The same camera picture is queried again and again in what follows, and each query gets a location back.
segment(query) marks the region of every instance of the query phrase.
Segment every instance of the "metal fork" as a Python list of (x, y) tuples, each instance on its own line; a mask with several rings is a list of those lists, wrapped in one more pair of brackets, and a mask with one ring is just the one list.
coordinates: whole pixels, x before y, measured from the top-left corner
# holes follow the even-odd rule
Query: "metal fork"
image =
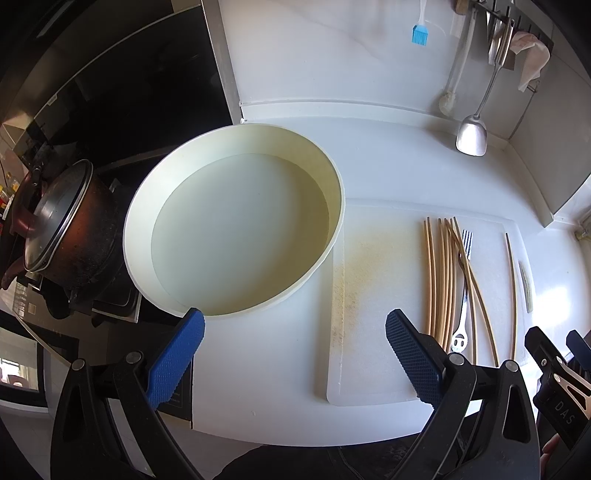
[[(462, 231), (462, 243), (466, 249), (466, 255), (470, 260), (472, 253), (472, 232)], [(464, 295), (462, 297), (462, 308), (460, 309), (460, 323), (452, 336), (451, 349), (453, 352), (462, 353), (468, 345), (468, 334), (466, 333), (466, 313), (468, 310), (468, 283), (464, 279)]]

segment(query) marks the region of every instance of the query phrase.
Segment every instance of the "pot lid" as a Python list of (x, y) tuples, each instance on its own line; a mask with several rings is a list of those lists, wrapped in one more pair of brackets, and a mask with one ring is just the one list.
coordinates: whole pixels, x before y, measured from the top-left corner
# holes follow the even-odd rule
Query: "pot lid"
[(84, 199), (92, 170), (89, 160), (80, 160), (49, 185), (35, 208), (35, 221), (25, 240), (28, 271), (40, 271), (49, 265)]

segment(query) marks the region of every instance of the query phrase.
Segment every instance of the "blue silicone brush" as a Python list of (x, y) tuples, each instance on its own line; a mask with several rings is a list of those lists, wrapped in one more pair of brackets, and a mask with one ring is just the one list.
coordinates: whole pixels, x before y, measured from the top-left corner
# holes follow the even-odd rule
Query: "blue silicone brush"
[(421, 15), (418, 18), (418, 24), (413, 27), (413, 43), (418, 45), (427, 45), (427, 37), (429, 30), (425, 26), (425, 8), (427, 8), (427, 0), (421, 0)]

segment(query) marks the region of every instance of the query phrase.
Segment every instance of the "chopsticks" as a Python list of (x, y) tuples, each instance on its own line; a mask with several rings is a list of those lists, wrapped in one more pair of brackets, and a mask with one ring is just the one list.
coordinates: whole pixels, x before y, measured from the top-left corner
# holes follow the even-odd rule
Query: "chopsticks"
[[(467, 290), (470, 303), (470, 318), (472, 322), (472, 362), (478, 363), (478, 326), (476, 324), (476, 299), (480, 305), (482, 316), (484, 317), (486, 331), (495, 365), (500, 365), (499, 355), (496, 348), (495, 335), (492, 330), (491, 319), (488, 315), (484, 298), (474, 271), (468, 260), (464, 244), (460, 240), (462, 237), (457, 219), (437, 220), (437, 229), (439, 237), (439, 256), (436, 255), (435, 244), (433, 241), (433, 232), (431, 219), (423, 222), (424, 235), (427, 247), (427, 265), (429, 271), (428, 279), (428, 313), (426, 331), (431, 335), (439, 345), (446, 351), (450, 350), (452, 332), (454, 327), (454, 317), (456, 314), (457, 299), (457, 269), (456, 258), (459, 257), (460, 267), (465, 275)], [(507, 243), (509, 256), (511, 256), (511, 246)], [(517, 345), (517, 322), (514, 321), (513, 335), (513, 356)]]
[(428, 266), (429, 266), (429, 313), (427, 321), (427, 332), (432, 337), (435, 337), (435, 323), (437, 316), (437, 272), (435, 266), (435, 246), (433, 245), (433, 234), (431, 233), (431, 219), (427, 217), (424, 223), (426, 229), (426, 240), (428, 249)]
[(439, 256), (436, 255), (431, 219), (423, 222), (424, 235), (427, 246), (428, 282), (428, 313), (426, 331), (446, 351), (452, 339), (453, 319), (456, 312), (456, 283), (457, 273), (454, 259), (457, 258), (457, 248), (444, 222), (437, 220), (439, 237)]

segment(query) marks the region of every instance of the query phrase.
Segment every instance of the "backsplash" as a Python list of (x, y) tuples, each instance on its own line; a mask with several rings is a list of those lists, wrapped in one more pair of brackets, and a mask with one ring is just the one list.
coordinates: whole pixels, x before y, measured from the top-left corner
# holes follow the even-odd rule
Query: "backsplash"
[[(427, 0), (425, 47), (411, 42), (419, 0), (220, 0), (232, 65), (243, 105), (296, 100), (353, 102), (440, 116), (466, 17), (450, 0)], [(551, 34), (552, 23), (529, 0), (517, 5)], [(492, 74), (486, 18), (474, 40), (457, 90), (455, 119), (474, 113)], [(531, 92), (517, 90), (515, 71), (503, 69), (482, 118), (491, 133), (509, 138)]]
[[(482, 119), (490, 133), (510, 141), (552, 214), (572, 217), (591, 206), (589, 189), (565, 206), (591, 173), (591, 81), (552, 21), (530, 0), (515, 3), (555, 42), (553, 55), (536, 94), (517, 90), (525, 54), (517, 56), (514, 71), (502, 69)], [(246, 118), (270, 111), (253, 110), (261, 105), (283, 116), (293, 102), (317, 105), (316, 115), (365, 105), (442, 116), (439, 98), (467, 31), (467, 17), (453, 4), (427, 0), (429, 35), (422, 47), (411, 42), (420, 0), (220, 0)], [(493, 70), (487, 49), (481, 12), (455, 120), (474, 113), (482, 99)]]
[(581, 220), (591, 207), (591, 79), (562, 33), (511, 144), (557, 219)]

